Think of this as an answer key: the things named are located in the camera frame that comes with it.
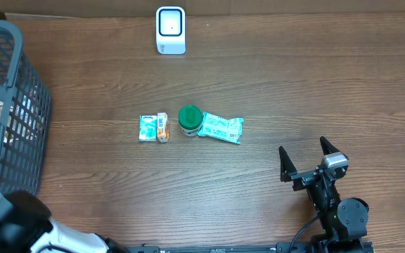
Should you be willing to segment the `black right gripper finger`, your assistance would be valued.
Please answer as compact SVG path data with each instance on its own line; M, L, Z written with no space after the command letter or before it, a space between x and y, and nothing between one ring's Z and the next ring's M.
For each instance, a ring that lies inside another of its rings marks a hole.
M325 136L320 137L320 144L324 155L330 155L339 152L339 150L334 145L332 145Z
M278 151L281 165L280 180L281 182L292 181L292 177L297 174L295 165L291 161L288 153L283 146L280 146Z

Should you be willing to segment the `mint green wipes packet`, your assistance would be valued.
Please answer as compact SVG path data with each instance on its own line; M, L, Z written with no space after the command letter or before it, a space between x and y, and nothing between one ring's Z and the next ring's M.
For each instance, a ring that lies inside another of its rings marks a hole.
M243 134L243 122L243 118L224 119L223 117L204 112L202 126L198 135L240 145L240 137Z

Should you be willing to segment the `green lidded jar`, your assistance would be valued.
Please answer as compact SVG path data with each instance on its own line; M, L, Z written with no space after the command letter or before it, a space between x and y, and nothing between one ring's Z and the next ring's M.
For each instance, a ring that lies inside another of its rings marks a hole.
M179 111L178 122L183 135L197 136L203 123L203 114L198 107L186 105Z

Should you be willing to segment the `small orange box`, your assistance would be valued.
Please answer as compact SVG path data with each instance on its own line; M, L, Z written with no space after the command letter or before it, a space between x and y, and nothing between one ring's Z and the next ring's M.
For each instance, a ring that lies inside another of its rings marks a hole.
M157 114L157 139L161 143L167 143L169 140L169 118L166 112Z

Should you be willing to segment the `small teal tissue pack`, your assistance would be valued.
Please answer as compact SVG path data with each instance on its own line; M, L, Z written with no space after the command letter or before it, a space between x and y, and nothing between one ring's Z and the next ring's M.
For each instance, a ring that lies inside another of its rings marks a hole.
M157 116L140 115L139 116L139 141L155 142L157 140Z

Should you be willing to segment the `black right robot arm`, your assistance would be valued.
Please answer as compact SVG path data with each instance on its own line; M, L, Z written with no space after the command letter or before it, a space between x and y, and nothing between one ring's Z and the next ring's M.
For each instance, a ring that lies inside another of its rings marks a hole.
M341 199L335 182L343 178L349 158L320 137L321 163L311 171L299 173L284 147L278 149L280 180L291 182L294 191L305 190L316 216L308 221L291 242L276 244L277 252L373 252L367 235L369 206L357 197Z

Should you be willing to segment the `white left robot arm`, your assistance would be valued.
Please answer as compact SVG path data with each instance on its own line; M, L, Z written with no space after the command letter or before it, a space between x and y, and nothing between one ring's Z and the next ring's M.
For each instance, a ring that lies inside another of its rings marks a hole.
M0 252L126 252L110 238L83 233L52 218L27 191L0 192Z

